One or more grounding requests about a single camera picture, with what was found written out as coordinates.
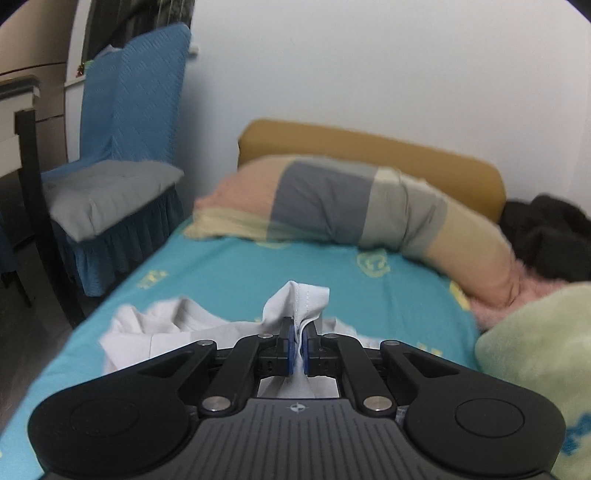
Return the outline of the white t-shirt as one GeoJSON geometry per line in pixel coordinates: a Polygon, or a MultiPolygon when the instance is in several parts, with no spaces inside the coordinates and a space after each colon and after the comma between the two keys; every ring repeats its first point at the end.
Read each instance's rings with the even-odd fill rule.
{"type": "Polygon", "coordinates": [[[156,302],[144,313],[127,304],[116,311],[99,340],[105,354],[103,372],[127,368],[197,340],[212,340],[221,349],[231,348],[246,336],[276,334],[284,317],[290,318],[297,341],[301,341],[304,327],[313,323],[319,334],[352,336],[366,348],[380,346],[378,339],[322,316],[328,304],[329,288],[294,281],[285,283],[266,301],[259,321],[226,321],[185,297],[156,302]]]}

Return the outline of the turquoise patterned bed sheet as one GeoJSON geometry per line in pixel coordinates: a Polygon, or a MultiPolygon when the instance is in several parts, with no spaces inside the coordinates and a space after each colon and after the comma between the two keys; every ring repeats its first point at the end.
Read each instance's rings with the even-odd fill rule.
{"type": "Polygon", "coordinates": [[[174,234],[35,380],[1,438],[5,479],[560,479],[566,423],[545,396],[485,373],[467,293],[385,249],[304,241],[194,241],[174,234]],[[329,377],[259,384],[245,408],[199,413],[221,349],[197,340],[104,373],[116,311],[188,298],[226,321],[259,321],[287,282],[329,288],[322,316],[378,339],[373,363],[394,417],[353,409],[329,377]]]}

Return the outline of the patchwork colour-block pillow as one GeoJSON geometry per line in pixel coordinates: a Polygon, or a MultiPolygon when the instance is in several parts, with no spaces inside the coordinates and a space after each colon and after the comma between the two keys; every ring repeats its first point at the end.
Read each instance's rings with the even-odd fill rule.
{"type": "Polygon", "coordinates": [[[519,292],[520,268],[497,226],[390,167],[264,156],[198,199],[184,234],[383,248],[445,274],[493,307],[509,305],[519,292]]]}

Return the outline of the pink fluffy blanket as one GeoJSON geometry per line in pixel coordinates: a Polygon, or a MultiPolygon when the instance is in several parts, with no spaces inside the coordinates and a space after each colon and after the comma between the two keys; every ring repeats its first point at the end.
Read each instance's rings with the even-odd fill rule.
{"type": "Polygon", "coordinates": [[[546,279],[534,269],[527,267],[520,260],[517,261],[519,274],[519,288],[515,298],[505,307],[487,306],[480,300],[469,297],[468,305],[476,319],[481,332],[490,330],[506,317],[524,307],[526,304],[540,300],[569,285],[562,279],[546,279]]]}

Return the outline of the light green fleece blanket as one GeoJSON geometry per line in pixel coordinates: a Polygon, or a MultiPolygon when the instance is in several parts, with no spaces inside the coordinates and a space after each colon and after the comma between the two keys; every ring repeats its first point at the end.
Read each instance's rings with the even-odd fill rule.
{"type": "Polygon", "coordinates": [[[481,369],[535,391],[561,411],[566,434],[553,474],[590,477],[590,285],[574,283],[510,314],[475,347],[481,369]]]}

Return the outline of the mustard yellow headboard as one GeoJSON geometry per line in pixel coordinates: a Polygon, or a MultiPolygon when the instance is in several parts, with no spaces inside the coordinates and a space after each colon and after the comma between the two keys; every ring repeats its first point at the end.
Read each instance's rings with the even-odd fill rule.
{"type": "Polygon", "coordinates": [[[267,155],[318,155],[396,168],[496,223],[506,190],[490,163],[365,132],[273,119],[249,123],[238,138],[238,167],[267,155]]]}

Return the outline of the grey seat cushion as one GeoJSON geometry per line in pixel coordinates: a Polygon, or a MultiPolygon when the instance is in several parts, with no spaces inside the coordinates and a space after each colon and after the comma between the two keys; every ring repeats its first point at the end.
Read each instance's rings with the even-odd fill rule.
{"type": "Polygon", "coordinates": [[[93,239],[183,177],[164,162],[104,160],[43,183],[51,219],[74,241],[93,239]]]}

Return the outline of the black clothing pile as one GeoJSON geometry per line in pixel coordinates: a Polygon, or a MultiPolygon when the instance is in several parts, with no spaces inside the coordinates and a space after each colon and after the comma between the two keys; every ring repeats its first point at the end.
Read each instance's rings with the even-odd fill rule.
{"type": "Polygon", "coordinates": [[[550,195],[508,201],[499,225],[519,260],[547,279],[590,279],[590,218],[550,195]]]}

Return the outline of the blue covered chair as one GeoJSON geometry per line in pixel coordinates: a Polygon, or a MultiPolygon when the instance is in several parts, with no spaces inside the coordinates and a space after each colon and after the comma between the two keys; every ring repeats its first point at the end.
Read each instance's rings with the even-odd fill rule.
{"type": "MultiPolygon", "coordinates": [[[[43,173],[42,187],[47,180],[104,160],[152,160],[175,166],[190,37],[185,24],[175,23],[139,35],[123,48],[110,49],[93,60],[85,74],[80,157],[43,173]]],[[[166,242],[183,219],[177,184],[90,240],[74,241],[51,219],[66,271],[84,295],[104,295],[118,275],[166,242]]]]}

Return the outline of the black desk leg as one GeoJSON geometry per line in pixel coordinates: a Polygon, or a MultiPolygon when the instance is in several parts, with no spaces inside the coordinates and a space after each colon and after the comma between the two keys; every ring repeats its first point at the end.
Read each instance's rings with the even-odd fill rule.
{"type": "Polygon", "coordinates": [[[85,320],[85,315],[65,269],[46,205],[33,108],[15,113],[15,133],[18,137],[21,160],[19,182],[35,246],[53,293],[71,328],[75,329],[85,320]]]}

